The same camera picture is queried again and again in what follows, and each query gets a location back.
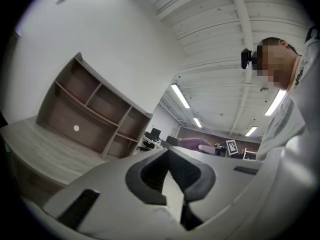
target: wooden shelf unit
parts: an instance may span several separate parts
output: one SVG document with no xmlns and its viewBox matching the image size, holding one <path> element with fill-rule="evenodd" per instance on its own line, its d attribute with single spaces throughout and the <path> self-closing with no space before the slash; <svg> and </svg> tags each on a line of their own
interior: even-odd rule
<svg viewBox="0 0 320 240">
<path fill-rule="evenodd" d="M 36 123 L 98 153 L 128 157 L 152 114 L 105 81 L 77 53 L 49 88 Z"/>
</svg>

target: computer monitor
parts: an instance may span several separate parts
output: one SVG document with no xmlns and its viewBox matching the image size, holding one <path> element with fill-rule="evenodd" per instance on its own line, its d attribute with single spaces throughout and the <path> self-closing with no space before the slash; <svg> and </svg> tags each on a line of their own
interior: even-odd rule
<svg viewBox="0 0 320 240">
<path fill-rule="evenodd" d="M 179 139 L 172 137 L 170 135 L 168 135 L 168 137 L 166 138 L 166 142 L 170 143 L 171 145 L 178 147 L 179 146 Z"/>
<path fill-rule="evenodd" d="M 156 136 L 157 139 L 160 138 L 160 133 L 161 131 L 156 129 L 156 128 L 152 128 L 151 132 L 150 132 L 153 136 Z"/>
<path fill-rule="evenodd" d="M 161 141 L 161 146 L 163 148 L 169 148 L 169 147 L 172 147 L 173 145 L 163 140 Z"/>
<path fill-rule="evenodd" d="M 150 132 L 145 132 L 144 134 L 149 140 L 152 140 L 153 142 L 156 142 L 158 137 L 154 136 L 153 134 L 151 134 Z"/>
</svg>

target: office desk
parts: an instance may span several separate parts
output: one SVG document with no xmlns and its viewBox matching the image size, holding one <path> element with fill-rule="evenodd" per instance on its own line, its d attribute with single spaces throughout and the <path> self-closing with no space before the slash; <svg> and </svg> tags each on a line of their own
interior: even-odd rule
<svg viewBox="0 0 320 240">
<path fill-rule="evenodd" d="M 36 124 L 36 116 L 3 127 L 0 134 L 11 149 L 21 192 L 37 205 L 93 167 L 118 159 L 108 155 L 102 160 L 97 152 Z"/>
</svg>

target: fluorescent light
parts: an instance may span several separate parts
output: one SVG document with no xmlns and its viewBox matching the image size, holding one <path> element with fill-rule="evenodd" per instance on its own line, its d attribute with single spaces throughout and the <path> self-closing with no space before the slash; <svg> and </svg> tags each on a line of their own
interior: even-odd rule
<svg viewBox="0 0 320 240">
<path fill-rule="evenodd" d="M 178 85 L 176 83 L 174 83 L 174 84 L 171 84 L 171 87 L 174 90 L 175 94 L 179 97 L 180 101 L 185 106 L 185 108 L 190 109 L 190 106 L 189 106 L 188 102 L 186 101 L 184 95 L 180 91 Z"/>
<path fill-rule="evenodd" d="M 269 107 L 269 109 L 267 110 L 267 112 L 265 112 L 265 116 L 271 116 L 273 114 L 273 112 L 275 112 L 276 108 L 279 106 L 280 102 L 283 100 L 283 98 L 286 95 L 286 91 L 285 90 L 279 90 L 274 101 L 272 102 L 271 106 Z"/>
<path fill-rule="evenodd" d="M 194 118 L 193 120 L 196 122 L 196 124 L 197 124 L 200 128 L 202 128 L 202 126 L 201 126 L 201 124 L 200 124 L 200 122 L 199 122 L 198 118 Z"/>
<path fill-rule="evenodd" d="M 252 126 L 252 128 L 248 131 L 248 133 L 245 135 L 246 137 L 249 137 L 251 134 L 254 133 L 254 131 L 258 129 L 257 126 Z"/>
</svg>

